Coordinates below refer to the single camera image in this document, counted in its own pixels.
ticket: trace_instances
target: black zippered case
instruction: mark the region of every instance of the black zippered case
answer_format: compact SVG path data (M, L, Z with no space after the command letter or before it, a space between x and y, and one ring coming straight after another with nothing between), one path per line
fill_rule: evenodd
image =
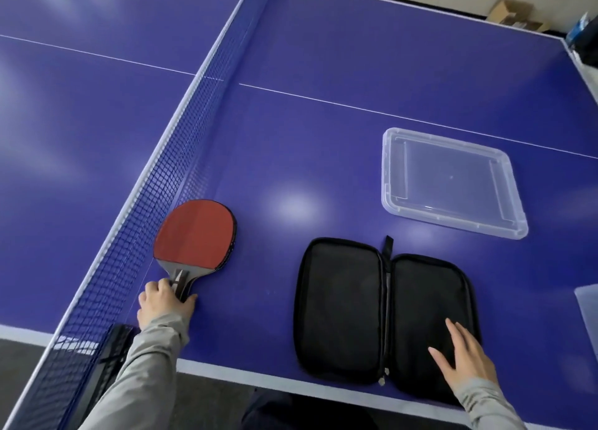
M408 394L457 404L428 346L454 366L445 318L482 343L473 287L452 263L392 257L392 244L387 236L380 253L338 238L310 243L295 293L297 358L323 379L369 384L386 372Z

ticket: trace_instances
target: gray sleeve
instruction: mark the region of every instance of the gray sleeve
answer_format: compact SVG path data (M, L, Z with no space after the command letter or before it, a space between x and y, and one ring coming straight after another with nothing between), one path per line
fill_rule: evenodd
M180 315L152 320L133 340L116 381L79 430L166 429L175 403L176 358L187 342Z
M526 429L501 389L491 381L473 378L455 391L455 396L476 430Z

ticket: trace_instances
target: plastic tray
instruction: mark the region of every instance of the plastic tray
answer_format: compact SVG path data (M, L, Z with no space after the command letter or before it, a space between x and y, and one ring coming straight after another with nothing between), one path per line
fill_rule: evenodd
M382 204L398 216L504 238L527 235L509 156L474 143L391 128Z

